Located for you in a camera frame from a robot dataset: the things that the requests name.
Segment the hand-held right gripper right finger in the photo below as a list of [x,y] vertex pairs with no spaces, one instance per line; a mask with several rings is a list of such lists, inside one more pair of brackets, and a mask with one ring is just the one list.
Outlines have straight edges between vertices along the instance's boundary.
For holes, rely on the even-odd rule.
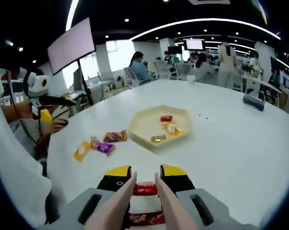
[[176,166],[161,165],[159,198],[168,230],[256,230],[230,216],[229,208]]

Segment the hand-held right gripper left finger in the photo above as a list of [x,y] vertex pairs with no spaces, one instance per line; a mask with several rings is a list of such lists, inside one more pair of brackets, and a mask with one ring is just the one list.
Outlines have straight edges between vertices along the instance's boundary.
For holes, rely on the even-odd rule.
[[62,215],[54,222],[39,227],[40,230],[81,230],[86,221],[132,176],[131,166],[114,168],[100,181],[97,188],[89,188],[69,202]]

